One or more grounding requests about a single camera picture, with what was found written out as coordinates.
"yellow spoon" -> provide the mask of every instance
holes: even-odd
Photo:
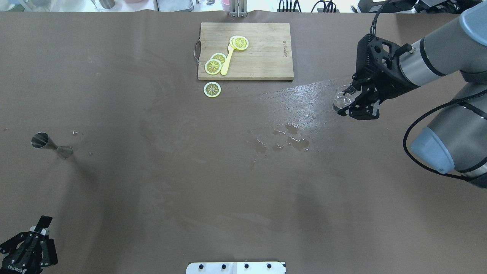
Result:
[[[221,75],[226,75],[228,73],[228,67],[230,66],[230,59],[232,58],[234,48],[231,44],[228,44],[228,55],[226,56],[225,63],[223,63]]]

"metal jigger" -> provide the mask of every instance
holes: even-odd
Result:
[[[39,132],[32,137],[31,144],[34,148],[47,148],[56,151],[61,159],[67,159],[73,154],[73,149],[67,146],[56,146],[45,132]]]

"metal bracket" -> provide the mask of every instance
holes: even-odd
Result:
[[[34,232],[34,231],[35,231],[35,229],[36,229],[36,227],[35,227],[35,226],[33,226],[33,227],[31,227],[31,229],[29,229],[29,231],[30,231],[30,232]],[[44,236],[49,236],[49,233],[51,233],[51,231],[50,231],[48,228],[43,228],[43,229],[42,229],[42,230],[39,232],[39,234],[44,235]]]
[[[199,59],[199,55],[198,57],[196,57],[196,51],[197,51],[197,46],[198,44],[200,45],[200,54],[201,54],[201,36],[198,37],[198,41],[196,42],[196,44],[194,44],[194,51],[193,51],[193,56],[194,58],[196,59],[196,63],[199,64],[200,63],[200,59]]]
[[[247,17],[247,0],[230,0],[230,17]]]
[[[186,274],[286,274],[285,262],[190,263]]]

